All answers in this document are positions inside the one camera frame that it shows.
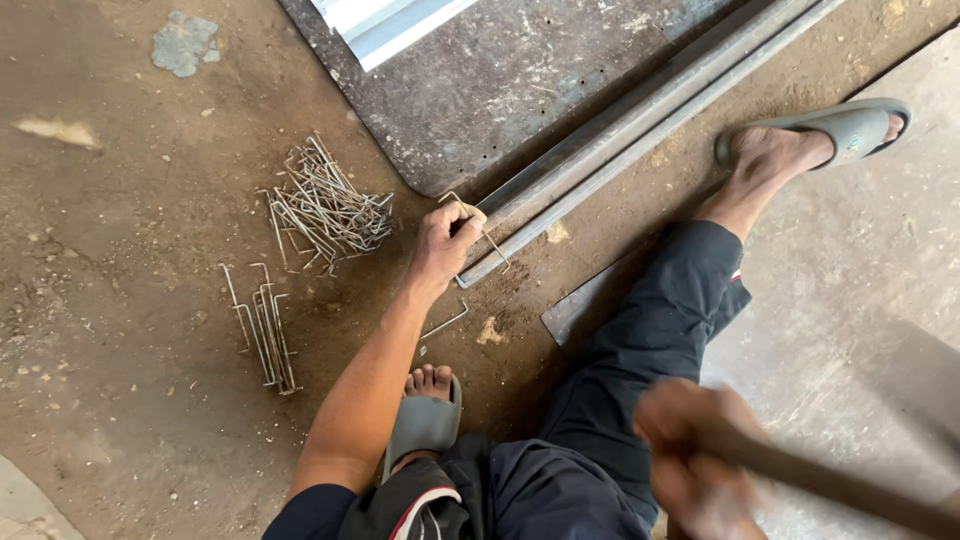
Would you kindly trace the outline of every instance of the wooden stick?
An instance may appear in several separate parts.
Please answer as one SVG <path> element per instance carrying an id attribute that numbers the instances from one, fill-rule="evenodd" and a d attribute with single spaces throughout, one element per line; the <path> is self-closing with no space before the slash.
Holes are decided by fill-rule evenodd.
<path id="1" fill-rule="evenodd" d="M 729 424 L 703 429 L 697 446 L 734 466 L 749 469 L 938 540 L 960 538 L 960 518 L 899 493 L 834 471 L 747 437 Z"/>

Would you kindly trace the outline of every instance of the foot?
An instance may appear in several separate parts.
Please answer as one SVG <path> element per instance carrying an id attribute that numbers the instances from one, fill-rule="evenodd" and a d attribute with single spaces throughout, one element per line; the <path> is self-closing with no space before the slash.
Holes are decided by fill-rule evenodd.
<path id="1" fill-rule="evenodd" d="M 890 115 L 884 141 L 903 129 L 903 120 Z M 823 132 L 790 132 L 752 127 L 731 141 L 734 167 L 730 180 L 694 216 L 712 221 L 735 234 L 741 243 L 763 207 L 791 178 L 833 157 L 833 141 Z"/>
<path id="2" fill-rule="evenodd" d="M 440 366 L 434 369 L 430 364 L 423 364 L 423 369 L 417 368 L 407 376 L 407 384 L 403 388 L 403 397 L 429 396 L 449 401 L 452 384 L 453 370 L 450 369 L 450 366 Z"/>
<path id="3" fill-rule="evenodd" d="M 903 119 L 890 114 L 890 126 L 883 141 L 897 138 Z M 791 132 L 776 128 L 751 127 L 731 141 L 734 176 L 753 179 L 790 178 L 833 157 L 833 141 L 823 132 Z"/>
<path id="4" fill-rule="evenodd" d="M 450 388 L 452 387 L 453 370 L 450 369 L 450 366 L 440 366 L 434 369 L 430 364 L 423 364 L 422 369 L 417 368 L 407 376 L 407 383 L 403 387 L 403 397 L 429 396 L 450 401 Z M 395 475 L 404 465 L 418 457 L 429 457 L 433 460 L 440 458 L 436 452 L 430 452 L 429 450 L 410 452 L 394 464 L 390 474 Z"/>

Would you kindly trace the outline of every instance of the red stripe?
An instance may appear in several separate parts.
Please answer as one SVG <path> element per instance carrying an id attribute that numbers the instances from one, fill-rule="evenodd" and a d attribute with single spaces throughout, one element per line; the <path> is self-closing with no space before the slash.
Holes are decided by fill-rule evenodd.
<path id="1" fill-rule="evenodd" d="M 417 505 L 417 502 L 418 502 L 420 499 L 423 499 L 423 497 L 424 497 L 425 495 L 427 495 L 428 493 L 433 492 L 433 491 L 436 491 L 436 490 L 438 490 L 438 489 L 451 489 L 451 488 L 449 488 L 449 487 L 447 487 L 447 486 L 432 487 L 432 488 L 424 491 L 423 493 L 421 493 L 419 497 L 417 497 L 416 499 L 414 499 L 414 501 L 413 501 L 412 503 L 410 503 L 409 506 L 407 506 L 407 510 L 406 510 L 405 512 L 403 512 L 403 516 L 400 517 L 400 521 L 396 522 L 396 525 L 394 526 L 394 531 L 390 533 L 390 540 L 394 540 L 394 539 L 396 538 L 396 532 L 397 532 L 398 530 L 400 530 L 401 527 L 403 527 L 403 524 L 407 521 L 407 516 L 410 515 L 410 510 L 413 510 L 413 509 L 414 509 L 414 506 Z"/>

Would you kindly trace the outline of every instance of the leg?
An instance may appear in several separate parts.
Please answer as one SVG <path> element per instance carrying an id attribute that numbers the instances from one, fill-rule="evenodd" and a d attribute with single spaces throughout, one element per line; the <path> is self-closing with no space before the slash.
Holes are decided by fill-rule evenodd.
<path id="1" fill-rule="evenodd" d="M 902 121 L 891 116 L 893 138 Z M 652 526 L 649 451 L 634 437 L 637 397 L 657 379 L 699 380 L 704 348 L 749 302 L 734 273 L 763 207 L 787 181 L 828 160 L 821 132 L 749 128 L 732 144 L 730 180 L 694 221 L 674 233 L 619 311 L 577 353 L 540 438 L 583 454 L 617 482 Z"/>

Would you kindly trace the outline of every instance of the dirt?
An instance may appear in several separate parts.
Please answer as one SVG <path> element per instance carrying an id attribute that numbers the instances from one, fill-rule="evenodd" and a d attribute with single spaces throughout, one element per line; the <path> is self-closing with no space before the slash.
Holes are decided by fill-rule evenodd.
<path id="1" fill-rule="evenodd" d="M 177 8 L 220 25 L 222 59 L 186 79 L 150 58 Z M 565 369 L 540 314 L 722 181 L 708 144 L 721 128 L 835 103 L 958 10 L 849 0 L 569 214 L 563 241 L 538 238 L 471 290 L 451 285 L 426 327 L 459 298 L 470 312 L 414 361 L 454 367 L 464 430 L 536 433 Z M 399 181 L 277 3 L 6 3 L 0 28 L 0 453 L 88 538 L 258 537 L 436 203 Z M 13 123 L 25 119 L 80 126 L 96 144 L 24 133 Z M 400 233 L 336 279 L 280 272 L 253 194 L 314 129 L 359 189 L 396 193 Z M 303 390 L 289 397 L 237 353 L 218 266 L 246 298 L 260 260 L 292 293 L 283 317 Z"/>

